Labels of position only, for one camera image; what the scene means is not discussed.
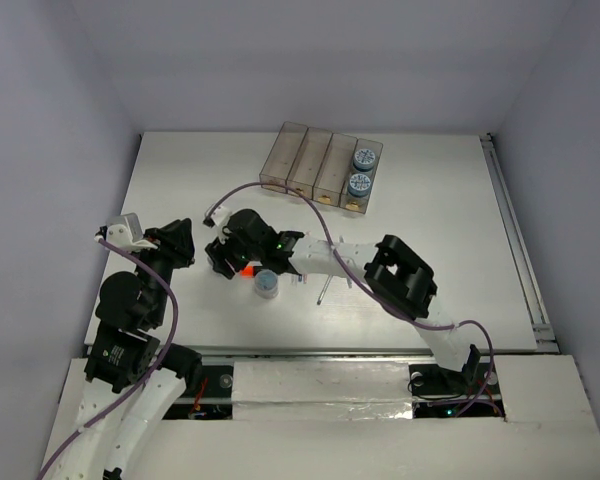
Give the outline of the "paperclip jar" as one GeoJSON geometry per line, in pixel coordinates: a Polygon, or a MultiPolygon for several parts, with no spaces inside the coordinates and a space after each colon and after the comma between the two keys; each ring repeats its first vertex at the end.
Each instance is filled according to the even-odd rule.
{"type": "Polygon", "coordinates": [[[269,269],[263,269],[254,276],[254,291],[263,299],[273,299],[279,293],[278,275],[269,269]]]}

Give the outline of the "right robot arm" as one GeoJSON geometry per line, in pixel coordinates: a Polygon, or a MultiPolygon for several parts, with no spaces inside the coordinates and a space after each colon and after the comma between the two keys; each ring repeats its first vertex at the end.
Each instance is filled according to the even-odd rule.
{"type": "Polygon", "coordinates": [[[359,282],[385,311],[410,321],[438,366],[440,395],[462,392],[478,376],[480,352],[459,331],[437,298],[433,269],[401,239],[386,235],[376,244],[328,242],[298,231],[276,231],[252,209],[220,207],[204,224],[217,237],[205,247],[215,272],[231,279],[258,262],[277,275],[321,274],[359,282]]]}

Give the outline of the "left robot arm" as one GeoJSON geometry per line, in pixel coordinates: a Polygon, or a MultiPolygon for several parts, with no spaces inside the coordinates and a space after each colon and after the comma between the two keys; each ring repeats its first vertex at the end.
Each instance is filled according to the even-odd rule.
{"type": "Polygon", "coordinates": [[[84,369],[74,430],[41,468],[41,479],[127,479],[158,424],[201,383],[199,353],[151,336],[179,314],[173,273],[194,262],[190,219],[141,228],[136,214],[111,218],[98,244],[131,261],[100,286],[96,337],[84,369]]]}

